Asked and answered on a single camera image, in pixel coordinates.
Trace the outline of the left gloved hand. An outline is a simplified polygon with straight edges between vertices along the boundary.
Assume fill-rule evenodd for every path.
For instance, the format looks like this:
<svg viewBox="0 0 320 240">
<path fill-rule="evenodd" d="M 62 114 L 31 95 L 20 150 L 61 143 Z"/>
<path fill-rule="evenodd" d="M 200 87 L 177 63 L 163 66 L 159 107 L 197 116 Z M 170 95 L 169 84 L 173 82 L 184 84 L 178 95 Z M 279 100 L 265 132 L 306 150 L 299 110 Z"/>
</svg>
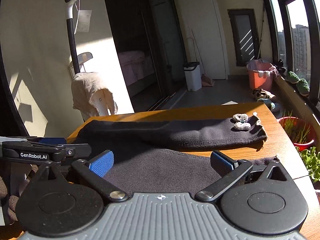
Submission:
<svg viewBox="0 0 320 240">
<path fill-rule="evenodd" d="M 17 221 L 16 203 L 37 171 L 35 164 L 1 161 L 1 226 Z"/>
</svg>

